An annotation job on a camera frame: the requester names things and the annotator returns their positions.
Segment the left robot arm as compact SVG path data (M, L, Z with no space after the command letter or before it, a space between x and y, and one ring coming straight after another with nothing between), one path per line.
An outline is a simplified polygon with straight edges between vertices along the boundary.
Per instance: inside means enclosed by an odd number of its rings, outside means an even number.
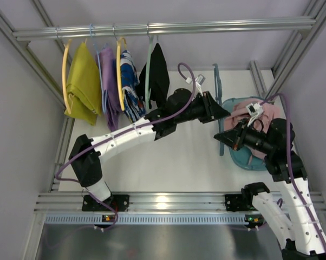
M109 159L138 144L159 140L172 134L178 124L199 120L202 124L230 116L205 91L192 97L180 88L168 97L166 103L149 112L135 123L115 132L93 138L79 136L69 155L71 167L81 187L99 202L110 204L113 195L104 181L101 160Z

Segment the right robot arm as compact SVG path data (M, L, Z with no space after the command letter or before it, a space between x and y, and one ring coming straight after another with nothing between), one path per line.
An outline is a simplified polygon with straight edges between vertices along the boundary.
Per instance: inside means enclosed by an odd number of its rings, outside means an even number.
M265 154L264 163L281 193L284 213L263 182L242 189L246 202L264 217L281 247L283 259L326 259L326 234L311 199L307 173L293 151L295 132L287 119L275 118L267 132L246 120L214 138L234 151L247 146Z

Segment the blue-grey plastic hanger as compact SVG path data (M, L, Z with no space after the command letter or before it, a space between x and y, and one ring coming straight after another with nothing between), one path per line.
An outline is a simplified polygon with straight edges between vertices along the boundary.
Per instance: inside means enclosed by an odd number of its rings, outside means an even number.
M219 74L218 64L214 63L213 66L214 66L213 68L214 86L215 86L215 94L216 94L215 100L221 106L222 105L222 82ZM223 132L224 130L222 119L218 120L218 129L219 129L219 133ZM220 142L219 155L221 157L224 155L224 151L225 151L224 144Z

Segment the pink trousers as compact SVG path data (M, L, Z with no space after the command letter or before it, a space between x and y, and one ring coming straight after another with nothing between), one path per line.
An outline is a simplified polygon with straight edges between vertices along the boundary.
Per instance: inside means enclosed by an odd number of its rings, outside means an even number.
M224 131L228 131L228 130L234 128L240 120L250 117L250 115L248 114L248 112L245 108L248 104L261 103L261 102L262 101L260 101L259 99L249 98L249 99L235 105L233 112L231 112L231 116L228 118L225 118L223 120ZM280 118L281 112L277 106L272 105L270 103L264 104L263 110L264 110L263 114L251 126L254 127L258 131L263 131L266 133L271 121L275 118ZM249 148L249 149L254 157L260 158L264 162L264 157L265 157L264 153L256 151L252 148Z

